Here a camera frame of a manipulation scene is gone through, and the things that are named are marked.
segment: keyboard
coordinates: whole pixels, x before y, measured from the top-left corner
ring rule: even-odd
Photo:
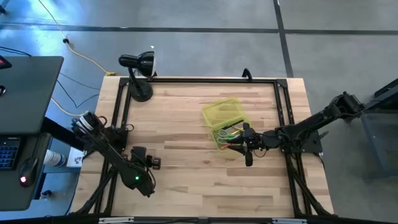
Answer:
[[[11,170],[17,164],[20,138],[0,137],[0,170]]]

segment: computer mouse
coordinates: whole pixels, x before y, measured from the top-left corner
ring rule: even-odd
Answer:
[[[37,173],[37,158],[27,158],[19,169],[19,183],[23,187],[30,187],[35,182]]]

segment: plastic lid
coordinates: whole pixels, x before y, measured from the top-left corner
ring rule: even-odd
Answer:
[[[210,127],[244,115],[243,107],[236,97],[212,102],[206,105],[202,112]]]

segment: laptop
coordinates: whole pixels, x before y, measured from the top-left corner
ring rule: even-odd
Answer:
[[[40,132],[63,57],[4,57],[12,66],[0,69],[0,136]]]

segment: yellow plastic container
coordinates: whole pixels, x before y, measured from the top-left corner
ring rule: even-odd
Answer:
[[[217,142],[218,130],[242,120],[251,126],[250,120],[244,114],[243,107],[236,97],[214,101],[206,105],[202,113],[207,125],[211,128],[211,136],[219,151],[226,151],[228,148],[222,149],[223,145]]]

